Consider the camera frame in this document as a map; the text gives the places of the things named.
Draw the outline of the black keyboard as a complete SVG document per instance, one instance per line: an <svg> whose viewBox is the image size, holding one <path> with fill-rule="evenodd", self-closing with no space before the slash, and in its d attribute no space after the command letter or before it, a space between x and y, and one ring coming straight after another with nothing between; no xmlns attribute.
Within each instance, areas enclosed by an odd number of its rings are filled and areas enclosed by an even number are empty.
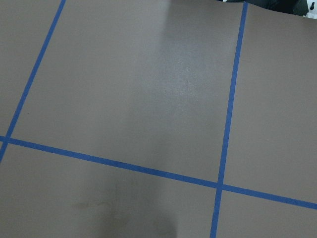
<svg viewBox="0 0 317 238"><path fill-rule="evenodd" d="M317 0L222 0L222 2L247 2L261 8L306 18L317 18Z"/></svg>

